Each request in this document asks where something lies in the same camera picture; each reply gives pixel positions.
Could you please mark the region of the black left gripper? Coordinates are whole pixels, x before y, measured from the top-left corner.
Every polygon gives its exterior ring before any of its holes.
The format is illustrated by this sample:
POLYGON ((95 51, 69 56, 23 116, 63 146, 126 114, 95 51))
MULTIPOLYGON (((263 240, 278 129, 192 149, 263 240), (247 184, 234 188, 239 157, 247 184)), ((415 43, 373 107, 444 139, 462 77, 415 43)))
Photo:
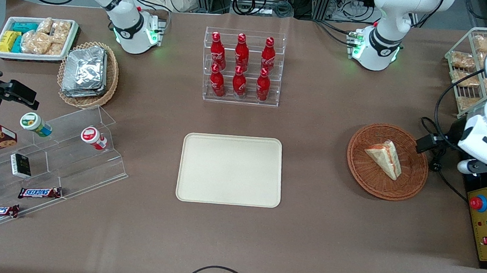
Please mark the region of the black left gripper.
POLYGON ((465 119, 457 119, 453 121, 450 125, 449 130, 446 133, 446 138, 448 142, 445 142, 442 136, 437 134, 428 134, 416 140, 416 152, 426 153, 429 151, 434 151, 438 153, 439 151, 445 151, 446 146, 453 150, 459 151, 459 153, 465 153, 463 149, 458 147, 458 142, 464 133, 464 126, 466 125, 465 119))

